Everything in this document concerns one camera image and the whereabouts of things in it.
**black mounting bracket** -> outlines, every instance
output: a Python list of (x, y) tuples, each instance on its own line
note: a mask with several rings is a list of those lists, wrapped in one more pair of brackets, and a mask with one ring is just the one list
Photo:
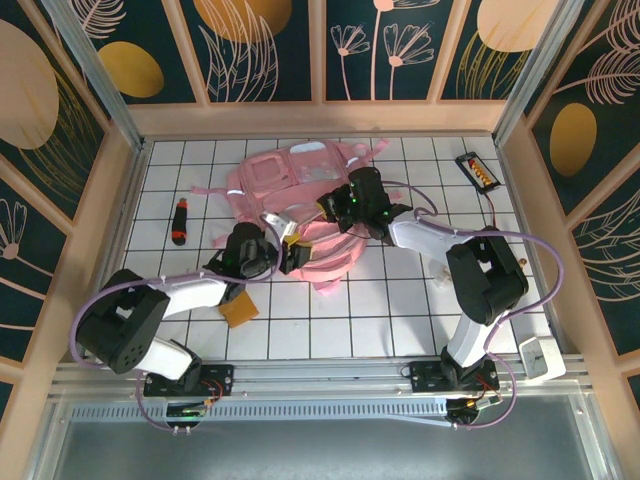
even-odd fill
[(151, 397), (211, 397), (231, 395), (233, 388), (233, 365), (209, 365), (200, 367), (200, 375), (193, 388), (185, 390), (180, 384), (167, 380), (162, 375), (150, 373), (144, 385), (144, 396)]
[(453, 382), (443, 369), (442, 360), (418, 360), (408, 365), (413, 393), (481, 392), (484, 386), (476, 379), (480, 375), (490, 387), (498, 391), (500, 381), (492, 361), (484, 361), (464, 382)]

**red and black marker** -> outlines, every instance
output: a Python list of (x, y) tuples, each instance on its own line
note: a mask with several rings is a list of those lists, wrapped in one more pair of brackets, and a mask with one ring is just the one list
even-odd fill
[(181, 247), (187, 243), (187, 199), (181, 198), (171, 223), (171, 240)]

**white tile grid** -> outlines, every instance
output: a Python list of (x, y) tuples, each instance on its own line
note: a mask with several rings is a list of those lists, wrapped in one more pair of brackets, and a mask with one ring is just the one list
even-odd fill
[[(124, 266), (144, 277), (178, 274), (201, 268), (215, 254), (213, 241), (231, 232), (235, 220), (216, 196), (189, 193), (192, 186), (223, 187), (226, 176), (245, 156), (304, 139), (224, 140), (156, 143), (148, 167)], [(377, 139), (341, 138), (346, 143), (375, 145)], [(410, 182), (429, 195), (440, 220), (461, 228), (491, 222), (483, 196), (452, 161), (474, 150), (502, 179), (490, 138), (393, 138), (375, 159), (383, 178)], [(415, 193), (400, 192), (414, 206), (428, 206)], [(178, 199), (188, 200), (188, 239), (184, 247), (170, 240), (170, 223)], [(506, 187), (491, 193), (499, 228), (518, 229)], [(518, 258), (527, 258), (519, 239), (510, 239)], [(166, 319), (159, 335), (186, 342), (205, 359), (297, 359), (433, 355), (453, 334), (460, 307), (452, 288), (441, 289), (430, 278), (429, 259), (370, 242), (365, 253), (332, 295), (278, 274), (273, 281), (251, 285), (248, 292), (260, 312), (251, 322), (229, 329), (217, 309), (196, 309)], [(539, 298), (530, 265), (525, 266), (530, 293)], [(549, 331), (543, 313), (529, 314), (514, 329), (503, 329), (497, 352), (515, 351), (518, 341)]]

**dark teal wallpaper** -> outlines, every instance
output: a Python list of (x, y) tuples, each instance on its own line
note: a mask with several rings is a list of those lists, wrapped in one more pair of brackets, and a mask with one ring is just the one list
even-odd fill
[(311, 100), (307, 0), (180, 4), (211, 102)]
[(7, 404), (9, 403), (11, 390), (13, 390), (13, 385), (11, 385), (10, 383), (0, 382), (0, 423), (2, 423), (4, 411), (6, 410)]
[(127, 104), (195, 102), (160, 0), (70, 4)]
[(0, 155), (73, 218), (104, 131), (17, 2), (0, 35), (0, 69), (16, 72), (2, 77)]
[(441, 98), (506, 100), (548, 22), (547, 7), (472, 0)]
[(452, 0), (375, 3), (327, 2), (327, 100), (425, 100)]
[(639, 22), (612, 0), (532, 127), (566, 213), (640, 141)]
[(0, 180), (0, 356), (22, 361), (66, 236)]
[(562, 60), (562, 57), (564, 57), (564, 54), (566, 53), (567, 48), (569, 48), (569, 45), (571, 45), (573, 38), (576, 36), (576, 33), (578, 33), (578, 30), (580, 30), (580, 27), (582, 26), (582, 22), (584, 22), (584, 19), (589, 13), (589, 10), (591, 10), (591, 7), (593, 6), (594, 2), (595, 0), (584, 0), (584, 3), (582, 4), (582, 8), (580, 9), (580, 14), (578, 15), (578, 18), (573, 24), (573, 27), (571, 27), (571, 30), (569, 31), (566, 38), (564, 39), (564, 42), (562, 42), (562, 46), (560, 47), (560, 50), (558, 51), (556, 58), (553, 60), (553, 62), (551, 62), (551, 65), (549, 65), (549, 68), (547, 68), (547, 71), (545, 72), (544, 77), (542, 78), (542, 80), (540, 80), (540, 84), (538, 85), (538, 88), (536, 88), (536, 90), (533, 92), (533, 95), (531, 96), (529, 103), (527, 103), (527, 106), (524, 108), (525, 115), (529, 116), (529, 113), (535, 106), (536, 102), (538, 101), (538, 98), (540, 98), (542, 91), (547, 86), (548, 77), (550, 76), (551, 72), (553, 72), (557, 68), (558, 64)]
[(640, 349), (640, 169), (573, 236), (618, 354)]

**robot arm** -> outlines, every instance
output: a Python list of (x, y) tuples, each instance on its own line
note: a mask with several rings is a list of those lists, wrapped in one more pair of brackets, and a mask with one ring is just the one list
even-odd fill
[[(203, 267), (218, 277), (238, 282), (212, 278), (203, 270), (147, 283), (130, 270), (120, 270), (104, 289), (123, 288), (95, 301), (86, 310), (76, 340), (115, 373), (136, 368), (191, 391), (198, 382), (202, 362), (184, 345), (156, 338), (160, 322), (179, 312), (230, 303), (244, 291), (245, 280), (271, 270), (278, 258), (277, 245), (287, 248), (284, 240), (295, 231), (296, 224), (286, 215), (265, 214), (263, 219), (272, 227), (266, 234), (252, 223), (237, 224), (221, 255)], [(281, 268), (291, 266), (289, 257), (283, 255)]]
[[(463, 313), (441, 354), (441, 370), (451, 389), (468, 384), (483, 364), (491, 362), (483, 349), (491, 325), (528, 289), (511, 249), (502, 237), (461, 234), (446, 225), (417, 219), (406, 205), (391, 204), (380, 173), (373, 167), (354, 170), (349, 179), (349, 184), (318, 200), (328, 221), (338, 223), (342, 232), (364, 224), (375, 239), (448, 265)], [(274, 227), (266, 237), (256, 225), (239, 223), (222, 257), (214, 257), (204, 268), (227, 279), (255, 278), (272, 268), (277, 257), (275, 245), (286, 244), (284, 238), (296, 225), (282, 214), (265, 214), (263, 219)], [(292, 263), (286, 261), (279, 267), (285, 264), (291, 268)], [(116, 373), (142, 369), (189, 392), (198, 381), (202, 362), (185, 346), (155, 338), (160, 322), (178, 312), (228, 303), (242, 293), (244, 284), (207, 278), (202, 273), (186, 277), (128, 288), (98, 300), (82, 318), (77, 341)], [(105, 288), (131, 281), (144, 284), (133, 272), (121, 270)]]
[(380, 173), (373, 167), (354, 170), (349, 180), (319, 199), (328, 221), (338, 223), (343, 232), (364, 224), (373, 238), (448, 266), (463, 313), (441, 354), (442, 374), (451, 388), (469, 383), (485, 362), (491, 363), (484, 343), (492, 325), (528, 290), (527, 279), (505, 238), (458, 231), (417, 218), (410, 207), (391, 204)]

